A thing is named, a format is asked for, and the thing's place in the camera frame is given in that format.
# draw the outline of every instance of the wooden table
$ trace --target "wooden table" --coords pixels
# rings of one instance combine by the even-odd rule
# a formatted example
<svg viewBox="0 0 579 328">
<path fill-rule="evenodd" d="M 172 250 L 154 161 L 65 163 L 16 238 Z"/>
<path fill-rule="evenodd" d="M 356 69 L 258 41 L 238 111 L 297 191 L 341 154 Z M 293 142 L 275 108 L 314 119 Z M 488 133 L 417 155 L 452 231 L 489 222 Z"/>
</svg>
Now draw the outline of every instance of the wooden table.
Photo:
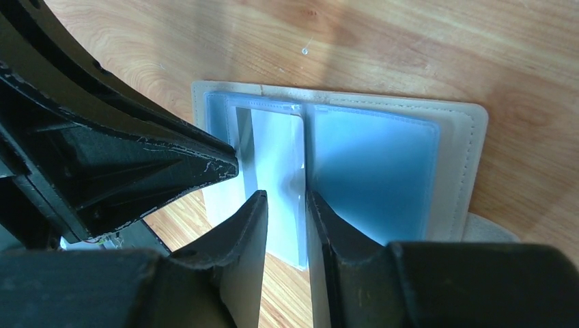
<svg viewBox="0 0 579 328">
<path fill-rule="evenodd" d="M 577 0 L 47 3 L 107 70 L 190 122 L 199 79 L 479 103 L 470 211 L 579 264 Z M 180 247 L 210 229 L 201 197 L 147 222 Z M 268 256 L 262 304 L 263 327 L 310 327 L 307 273 Z"/>
</svg>

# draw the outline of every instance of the wallet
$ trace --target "wallet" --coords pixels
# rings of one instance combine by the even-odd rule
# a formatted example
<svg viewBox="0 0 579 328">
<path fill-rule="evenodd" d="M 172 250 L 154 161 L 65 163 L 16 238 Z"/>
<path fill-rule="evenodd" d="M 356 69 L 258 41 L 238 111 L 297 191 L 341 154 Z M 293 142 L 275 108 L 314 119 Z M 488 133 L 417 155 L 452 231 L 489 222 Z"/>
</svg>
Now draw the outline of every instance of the wallet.
<svg viewBox="0 0 579 328">
<path fill-rule="evenodd" d="M 208 221 L 267 190 L 267 250 L 295 267 L 307 267 L 306 188 L 383 245 L 518 241 L 468 213 L 488 124 L 479 105 L 220 81 L 192 93 L 194 124 L 240 159 L 237 178 L 202 189 Z"/>
</svg>

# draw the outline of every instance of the wooden surface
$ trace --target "wooden surface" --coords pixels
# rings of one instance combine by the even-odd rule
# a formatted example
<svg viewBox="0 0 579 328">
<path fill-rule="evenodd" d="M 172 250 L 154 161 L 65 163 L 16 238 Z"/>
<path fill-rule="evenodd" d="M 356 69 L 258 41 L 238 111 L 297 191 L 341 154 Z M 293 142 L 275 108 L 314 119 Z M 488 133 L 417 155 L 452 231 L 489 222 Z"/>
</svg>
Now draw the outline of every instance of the wooden surface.
<svg viewBox="0 0 579 328">
<path fill-rule="evenodd" d="M 470 211 L 579 264 L 577 0 L 48 4 L 106 69 L 188 121 L 198 79 L 479 103 L 490 125 Z M 210 228 L 200 197 L 147 221 L 188 243 Z M 311 326 L 307 280 L 268 256 L 261 326 Z"/>
</svg>

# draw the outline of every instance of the wood grain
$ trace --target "wood grain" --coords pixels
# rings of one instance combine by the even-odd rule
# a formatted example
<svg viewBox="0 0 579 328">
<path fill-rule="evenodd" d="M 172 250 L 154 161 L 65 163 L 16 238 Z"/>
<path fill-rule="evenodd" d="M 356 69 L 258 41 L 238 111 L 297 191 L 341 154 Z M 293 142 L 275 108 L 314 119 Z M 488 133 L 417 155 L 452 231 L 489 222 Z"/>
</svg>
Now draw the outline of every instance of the wood grain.
<svg viewBox="0 0 579 328">
<path fill-rule="evenodd" d="M 479 103 L 470 211 L 579 264 L 579 1 L 47 3 L 107 70 L 188 121 L 199 79 Z M 147 221 L 179 247 L 210 228 L 200 199 Z M 311 326 L 307 275 L 269 256 L 262 304 L 264 327 Z"/>
</svg>

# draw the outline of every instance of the light blue panel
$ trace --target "light blue panel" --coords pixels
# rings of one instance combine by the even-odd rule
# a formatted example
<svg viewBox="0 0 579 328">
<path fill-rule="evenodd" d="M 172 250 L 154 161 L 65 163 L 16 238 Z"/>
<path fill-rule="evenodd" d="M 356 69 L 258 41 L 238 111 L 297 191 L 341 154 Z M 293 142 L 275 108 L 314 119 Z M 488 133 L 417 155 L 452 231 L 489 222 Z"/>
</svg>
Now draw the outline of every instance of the light blue panel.
<svg viewBox="0 0 579 328">
<path fill-rule="evenodd" d="M 373 240 L 420 240 L 428 222 L 438 126 L 379 111 L 310 106 L 307 184 Z"/>
</svg>

